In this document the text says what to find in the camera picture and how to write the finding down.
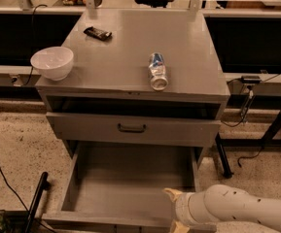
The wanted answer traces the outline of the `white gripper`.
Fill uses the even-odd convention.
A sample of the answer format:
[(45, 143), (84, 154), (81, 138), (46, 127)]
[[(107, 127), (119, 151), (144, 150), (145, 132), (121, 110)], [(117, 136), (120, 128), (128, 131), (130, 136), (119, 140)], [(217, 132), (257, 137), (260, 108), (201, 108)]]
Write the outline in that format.
[(196, 220), (192, 217), (189, 206), (193, 193), (182, 193), (182, 191), (173, 188), (165, 188), (163, 192), (169, 196), (172, 202), (176, 201), (175, 214), (179, 220), (171, 222), (169, 233), (188, 233), (190, 228), (186, 225), (196, 225)]

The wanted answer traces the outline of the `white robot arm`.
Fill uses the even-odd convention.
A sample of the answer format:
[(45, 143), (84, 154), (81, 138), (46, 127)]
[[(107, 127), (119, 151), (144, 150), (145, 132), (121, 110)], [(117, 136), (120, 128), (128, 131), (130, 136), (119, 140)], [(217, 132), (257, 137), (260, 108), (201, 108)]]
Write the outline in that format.
[(224, 184), (211, 185), (200, 192), (165, 188), (174, 205), (171, 233), (184, 232), (199, 225), (222, 221), (248, 221), (281, 233), (281, 200), (257, 197)]

